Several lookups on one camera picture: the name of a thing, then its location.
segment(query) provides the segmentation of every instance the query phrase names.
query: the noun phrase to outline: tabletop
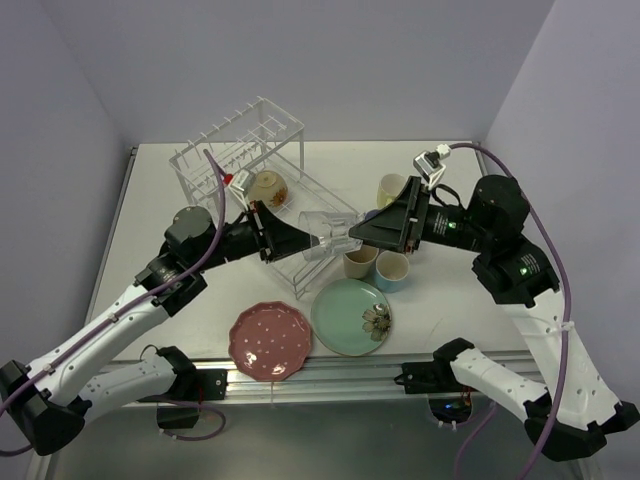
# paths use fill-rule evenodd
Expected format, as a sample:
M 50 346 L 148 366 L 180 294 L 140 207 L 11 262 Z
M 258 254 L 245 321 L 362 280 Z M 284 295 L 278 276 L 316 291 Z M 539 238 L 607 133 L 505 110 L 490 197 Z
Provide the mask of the tabletop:
M 442 142 L 305 142 L 305 171 L 360 212 L 375 208 L 378 182 L 387 173 L 415 175 L 412 159 Z M 132 160 L 90 318 L 108 308 L 158 253 L 175 213 L 186 204 L 168 159 L 184 144 L 143 144 Z M 482 176 L 472 151 L 455 151 L 444 182 L 469 200 Z M 464 337 L 487 351 L 523 351 L 524 341 L 471 271 L 473 253 L 423 242 L 410 256 L 409 285 L 387 294 L 391 335 L 376 356 L 431 353 Z M 229 330 L 238 315 L 258 302 L 280 300 L 309 317 L 323 286 L 342 278 L 336 260 L 296 300 L 257 256 L 205 273 L 209 285 L 174 318 L 130 344 L 115 360 L 139 357 L 145 345 L 175 345 L 192 359 L 227 359 Z M 311 357 L 336 354 L 314 339 Z

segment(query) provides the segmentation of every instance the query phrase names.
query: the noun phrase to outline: flower design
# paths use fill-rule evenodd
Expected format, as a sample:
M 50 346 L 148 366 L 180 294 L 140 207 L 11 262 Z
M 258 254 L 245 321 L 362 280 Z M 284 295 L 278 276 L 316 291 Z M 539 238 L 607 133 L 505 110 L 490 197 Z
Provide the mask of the flower design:
M 382 342 L 387 338 L 391 329 L 389 305 L 376 303 L 373 306 L 373 310 L 367 309 L 362 314 L 362 318 L 365 320 L 362 329 L 367 333 L 371 333 L 371 340 Z
M 271 199 L 272 207 L 279 207 L 287 199 L 287 187 L 282 187 Z

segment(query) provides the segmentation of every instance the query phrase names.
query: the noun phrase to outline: clear glass cup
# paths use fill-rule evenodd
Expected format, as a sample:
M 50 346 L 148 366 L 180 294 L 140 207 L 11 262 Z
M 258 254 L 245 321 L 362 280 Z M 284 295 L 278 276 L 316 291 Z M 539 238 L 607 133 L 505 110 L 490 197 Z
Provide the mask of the clear glass cup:
M 311 248 L 302 254 L 308 262 L 360 249 L 362 240 L 349 237 L 349 229 L 362 215 L 342 212 L 301 212 L 298 227 L 309 234 Z

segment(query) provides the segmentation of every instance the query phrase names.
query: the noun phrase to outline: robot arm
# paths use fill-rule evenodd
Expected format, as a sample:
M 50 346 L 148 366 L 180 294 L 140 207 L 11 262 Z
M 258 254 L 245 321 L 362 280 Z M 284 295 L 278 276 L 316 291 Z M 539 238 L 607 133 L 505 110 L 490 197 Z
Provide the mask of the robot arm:
M 253 204 L 244 216 L 244 221 L 225 225 L 222 241 L 202 270 L 254 253 L 259 253 L 265 262 L 272 262 L 309 248 L 313 243 L 309 234 L 278 220 L 262 202 Z M 196 388 L 195 366 L 175 347 L 160 349 L 149 360 L 107 374 L 98 372 L 132 341 L 176 315 L 206 288 L 201 272 L 194 272 L 125 315 L 117 317 L 113 313 L 189 270 L 203 257 L 215 233 L 206 209 L 181 210 L 165 232 L 160 254 L 111 307 L 65 343 L 29 365 L 10 361 L 0 368 L 3 400 L 36 375 L 47 372 L 8 409 L 39 455 L 58 451 L 73 440 L 87 422 L 121 405 L 152 395 L 184 398 Z M 96 326 L 101 325 L 104 327 L 94 334 Z M 79 340 L 88 337 L 91 339 L 74 348 Z M 52 367 L 63 352 L 72 353 Z
M 429 185 L 431 172 L 438 171 L 437 156 L 424 152 L 414 161 Z M 587 457 L 606 444 L 605 435 L 635 424 L 640 419 L 635 405 L 621 402 L 607 387 L 573 322 L 562 322 L 564 296 L 558 278 L 546 254 L 522 234 L 530 206 L 517 181 L 483 177 L 467 208 L 430 204 L 430 193 L 419 177 L 411 177 L 395 202 L 353 227 L 350 235 L 397 252 L 410 253 L 428 241 L 479 253 L 472 270 L 524 337 L 545 385 L 507 370 L 470 342 L 457 339 L 434 352 L 434 362 L 421 367 L 422 378 L 411 375 L 414 385 L 422 382 L 431 390 L 412 393 L 473 387 L 520 418 L 536 442 L 558 384 L 561 333 L 568 329 L 565 387 L 543 454 L 553 460 Z M 405 372 L 397 383 L 407 385 L 408 377 Z

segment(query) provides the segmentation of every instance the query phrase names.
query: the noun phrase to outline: wire rack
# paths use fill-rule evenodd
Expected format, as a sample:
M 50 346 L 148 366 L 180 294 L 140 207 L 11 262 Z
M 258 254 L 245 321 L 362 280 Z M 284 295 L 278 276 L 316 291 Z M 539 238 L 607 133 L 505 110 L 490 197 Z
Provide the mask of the wire rack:
M 187 200 L 201 205 L 218 219 L 218 190 L 213 169 L 202 149 L 208 148 L 227 173 L 246 168 L 255 173 L 271 170 L 279 173 L 288 187 L 286 202 L 272 209 L 281 220 L 297 225 L 303 211 L 354 212 L 348 203 L 322 186 L 304 171 L 304 125 L 273 102 L 258 97 L 232 117 L 188 141 L 182 151 L 169 159 Z M 233 195 L 227 195 L 227 218 L 240 214 Z M 334 258 L 307 262 L 297 254 L 271 264 L 271 270 L 290 288 L 297 299 L 307 291 L 311 281 Z

